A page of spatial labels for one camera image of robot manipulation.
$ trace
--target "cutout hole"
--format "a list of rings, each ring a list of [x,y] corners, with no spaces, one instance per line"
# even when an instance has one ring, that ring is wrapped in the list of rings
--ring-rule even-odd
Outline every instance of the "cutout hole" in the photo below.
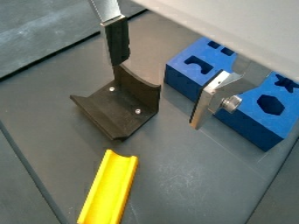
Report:
[[[292,93],[295,91],[295,88],[299,88],[299,85],[284,76],[276,74],[275,77],[277,78],[275,85],[283,87],[288,93]]]
[[[205,61],[203,61],[201,59],[199,59],[197,57],[195,56],[191,56],[185,61],[184,63],[187,65],[189,64],[196,64],[199,67],[200,67],[200,72],[203,74],[207,74],[211,69],[213,68],[213,66],[211,64],[208,64]]]
[[[224,47],[220,51],[221,51],[224,54],[227,54],[228,56],[231,56],[232,53],[233,53],[227,47]]]
[[[256,104],[267,114],[273,116],[280,116],[285,110],[283,103],[271,95],[261,94]]]
[[[217,49],[217,48],[220,47],[220,44],[216,43],[216,42],[213,42],[213,41],[211,41],[211,42],[208,43],[208,46],[212,47],[213,49]]]

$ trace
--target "black metal bracket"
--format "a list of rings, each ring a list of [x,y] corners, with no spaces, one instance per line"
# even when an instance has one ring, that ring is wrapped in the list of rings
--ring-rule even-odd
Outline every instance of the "black metal bracket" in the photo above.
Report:
[[[112,80],[89,97],[69,98],[112,140],[125,140],[157,113],[161,86],[141,80],[124,65],[113,67]]]

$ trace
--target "yellow plastic part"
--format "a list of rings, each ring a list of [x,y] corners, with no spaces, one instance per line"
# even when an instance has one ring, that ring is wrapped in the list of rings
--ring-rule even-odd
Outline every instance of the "yellow plastic part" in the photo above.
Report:
[[[136,157],[121,157],[112,150],[107,150],[80,211],[79,224],[120,222],[136,164]]]

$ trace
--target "blue foam block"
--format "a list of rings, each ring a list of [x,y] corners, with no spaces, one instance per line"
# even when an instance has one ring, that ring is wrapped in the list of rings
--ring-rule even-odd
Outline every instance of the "blue foam block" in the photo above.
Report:
[[[165,64],[164,82],[193,102],[205,82],[220,69],[231,73],[236,54],[223,45],[200,38]]]
[[[241,103],[231,114],[216,117],[263,151],[288,135],[299,117],[299,85],[272,72],[263,84],[240,94]]]
[[[207,81],[220,69],[231,71],[236,54],[208,38],[200,38],[165,65],[164,82],[193,102]],[[288,135],[299,116],[299,85],[272,72],[260,87],[240,94],[233,114],[215,115],[263,151]]]

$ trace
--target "metal bolt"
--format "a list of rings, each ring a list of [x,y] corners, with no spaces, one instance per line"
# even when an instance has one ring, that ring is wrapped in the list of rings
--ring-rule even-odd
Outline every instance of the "metal bolt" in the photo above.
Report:
[[[241,103],[241,99],[236,96],[232,95],[229,98],[224,99],[220,106],[229,112],[233,113],[236,110],[239,104]]]

